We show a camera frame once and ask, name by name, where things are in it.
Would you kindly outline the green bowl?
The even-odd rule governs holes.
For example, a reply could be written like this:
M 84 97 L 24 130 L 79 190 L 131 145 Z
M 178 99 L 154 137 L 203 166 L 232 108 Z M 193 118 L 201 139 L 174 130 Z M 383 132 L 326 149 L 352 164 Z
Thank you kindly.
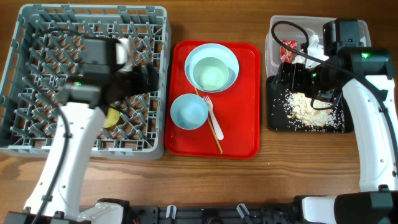
M 228 81 L 229 68 L 218 58 L 205 57 L 194 65 L 192 78 L 198 89 L 207 92 L 218 91 Z

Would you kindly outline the wooden chopstick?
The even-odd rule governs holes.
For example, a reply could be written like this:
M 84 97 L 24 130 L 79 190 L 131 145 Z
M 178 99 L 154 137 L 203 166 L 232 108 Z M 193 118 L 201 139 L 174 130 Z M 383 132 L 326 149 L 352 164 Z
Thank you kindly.
M 200 94 L 199 94 L 198 90 L 196 89 L 196 87 L 194 87 L 194 89 L 195 89 L 195 93 L 196 93 L 198 96 L 200 96 Z M 216 145 L 217 145 L 217 147 L 218 147 L 218 150 L 219 150 L 220 154 L 223 154 L 223 149 L 222 149 L 222 147 L 221 147 L 221 145 L 220 145 L 220 143 L 219 143 L 219 140 L 218 140 L 218 138 L 217 138 L 217 136 L 216 136 L 216 133 L 215 133 L 215 130 L 214 130 L 214 128 L 213 128 L 213 125 L 212 125 L 212 122 L 211 122 L 211 120 L 210 120 L 209 115 L 208 115 L 208 117 L 207 117 L 207 123 L 208 123 L 208 125 L 209 125 L 209 127 L 210 127 L 210 129 L 211 129 L 213 138 L 214 138 L 214 140 L 215 140 L 215 143 L 216 143 Z

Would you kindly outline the red snack wrapper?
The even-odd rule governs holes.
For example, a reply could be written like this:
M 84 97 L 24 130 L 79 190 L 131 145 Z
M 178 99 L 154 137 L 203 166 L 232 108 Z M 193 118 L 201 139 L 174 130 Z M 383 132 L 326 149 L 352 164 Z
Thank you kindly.
M 297 49 L 297 41 L 296 40 L 282 40 L 282 43 L 289 46 L 292 49 Z M 290 50 L 287 50 L 285 47 L 280 47 L 280 59 L 282 63 L 292 63 L 294 53 Z

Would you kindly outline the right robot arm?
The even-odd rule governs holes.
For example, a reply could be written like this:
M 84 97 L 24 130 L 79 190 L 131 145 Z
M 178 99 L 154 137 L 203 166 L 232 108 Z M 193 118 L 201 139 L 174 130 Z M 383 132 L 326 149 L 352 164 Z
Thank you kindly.
M 395 71 L 384 48 L 366 47 L 355 19 L 323 26 L 324 53 L 314 68 L 280 64 L 275 83 L 313 100 L 343 97 L 354 125 L 360 158 L 360 191 L 352 194 L 298 196 L 298 222 L 397 222 L 397 112 Z

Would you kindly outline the small light blue bowl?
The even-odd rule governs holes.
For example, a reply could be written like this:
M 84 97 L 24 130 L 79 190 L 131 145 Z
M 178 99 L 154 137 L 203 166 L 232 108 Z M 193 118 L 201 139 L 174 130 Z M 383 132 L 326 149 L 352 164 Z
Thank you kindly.
M 170 116 L 175 125 L 184 130 L 201 127 L 208 118 L 208 107 L 200 96 L 187 93 L 178 96 L 170 107 Z

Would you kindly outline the white tissue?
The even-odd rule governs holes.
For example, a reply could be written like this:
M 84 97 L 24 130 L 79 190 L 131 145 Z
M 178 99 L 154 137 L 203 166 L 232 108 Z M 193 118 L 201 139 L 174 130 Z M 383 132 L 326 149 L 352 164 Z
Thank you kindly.
M 315 57 L 317 59 L 326 61 L 329 59 L 329 56 L 326 56 L 324 54 L 323 46 L 320 45 L 320 40 L 317 35 L 312 35 L 311 38 L 309 38 L 309 46 L 307 49 L 307 52 L 309 56 Z M 315 62 L 313 60 L 307 59 L 303 56 L 295 56 L 294 60 L 292 61 L 293 64 L 295 63 L 302 63 L 305 64 L 305 68 L 315 68 L 317 65 L 320 63 Z

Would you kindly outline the rice and food scraps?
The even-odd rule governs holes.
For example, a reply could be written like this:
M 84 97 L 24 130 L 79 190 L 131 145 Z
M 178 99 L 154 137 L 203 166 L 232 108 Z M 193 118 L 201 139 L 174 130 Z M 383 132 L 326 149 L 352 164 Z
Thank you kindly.
M 345 131 L 343 105 L 313 100 L 288 90 L 271 100 L 269 125 L 274 130 L 342 133 Z

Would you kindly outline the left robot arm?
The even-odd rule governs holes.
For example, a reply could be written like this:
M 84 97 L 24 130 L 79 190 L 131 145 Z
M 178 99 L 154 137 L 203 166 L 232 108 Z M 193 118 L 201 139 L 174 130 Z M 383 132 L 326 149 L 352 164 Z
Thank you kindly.
M 80 195 L 93 144 L 116 101 L 158 88 L 151 67 L 133 66 L 127 38 L 85 39 L 88 55 L 82 75 L 60 88 L 58 121 L 44 169 L 22 212 L 8 212 L 5 223 L 129 223 L 126 200 L 100 200 L 80 211 Z

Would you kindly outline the yellow plastic cup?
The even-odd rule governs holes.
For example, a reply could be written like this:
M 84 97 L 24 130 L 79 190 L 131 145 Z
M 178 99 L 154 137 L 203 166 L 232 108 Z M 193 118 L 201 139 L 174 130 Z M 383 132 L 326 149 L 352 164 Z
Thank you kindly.
M 120 118 L 120 112 L 112 107 L 108 109 L 106 119 L 104 122 L 104 128 L 110 128 L 118 123 Z

